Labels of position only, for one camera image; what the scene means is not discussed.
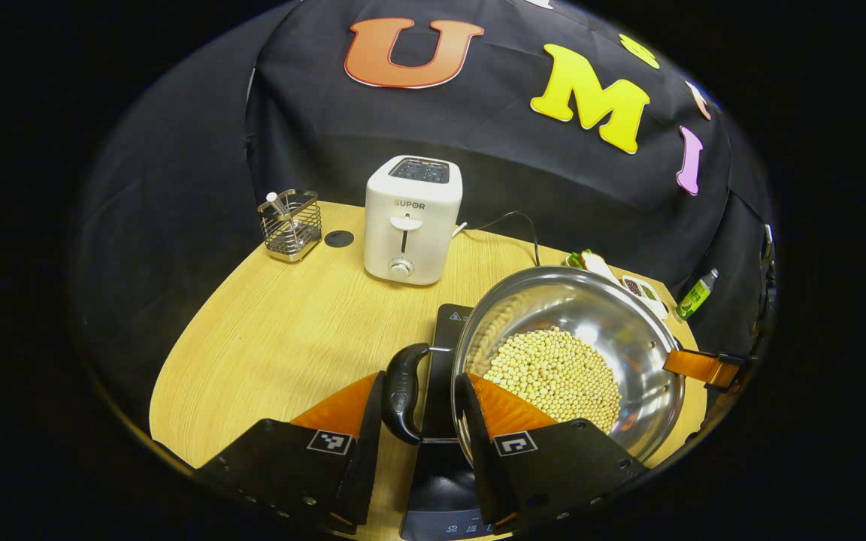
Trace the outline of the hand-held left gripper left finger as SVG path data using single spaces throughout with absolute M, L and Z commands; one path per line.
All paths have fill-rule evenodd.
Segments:
M 298 535 L 354 534 L 374 490 L 384 380 L 368 374 L 290 422 L 255 422 L 193 476 Z

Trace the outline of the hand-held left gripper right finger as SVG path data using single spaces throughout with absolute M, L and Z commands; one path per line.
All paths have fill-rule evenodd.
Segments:
M 647 468 L 585 419 L 517 428 L 491 436 L 470 374 L 454 379 L 456 412 L 466 422 L 477 501 L 493 527 L 544 527 L 603 506 L 647 475 Z

